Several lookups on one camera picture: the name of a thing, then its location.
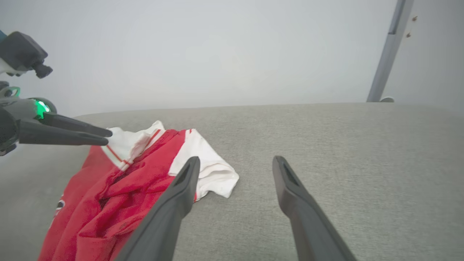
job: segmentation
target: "white panel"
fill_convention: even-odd
[[[1,30],[54,72],[10,80],[79,115],[146,108],[364,102],[396,0],[15,0]]]
[[[464,115],[464,1],[414,0],[383,96]]]

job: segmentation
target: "red stripe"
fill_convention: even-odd
[[[155,132],[155,134],[154,134],[154,135],[150,138],[150,140],[148,141],[147,146],[150,145],[150,142],[153,140],[153,138],[154,138],[159,132],[160,132],[160,130],[157,130],[157,131]]]
[[[113,155],[114,155],[120,162],[122,162],[122,160],[120,159],[120,157],[118,157],[118,155],[116,155],[116,153],[110,148],[109,145],[106,145],[106,147],[111,151],[111,153],[113,153]]]

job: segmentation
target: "red fabric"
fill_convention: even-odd
[[[40,261],[108,261],[129,239],[174,177],[169,167],[185,130],[167,130],[126,171],[100,147],[91,147],[82,169],[66,186],[45,237]]]

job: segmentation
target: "shirt sleeve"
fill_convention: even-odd
[[[174,158],[169,175],[177,175],[185,162],[193,156],[200,158],[200,175],[195,201],[206,196],[209,191],[229,198],[239,176],[234,168],[213,150],[196,129],[186,130],[185,143]]]

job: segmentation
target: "red and white shirt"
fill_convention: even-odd
[[[66,186],[39,261],[114,260],[185,162],[200,158],[195,201],[208,191],[228,198],[238,174],[197,130],[138,132],[111,128],[107,146],[92,146]]]

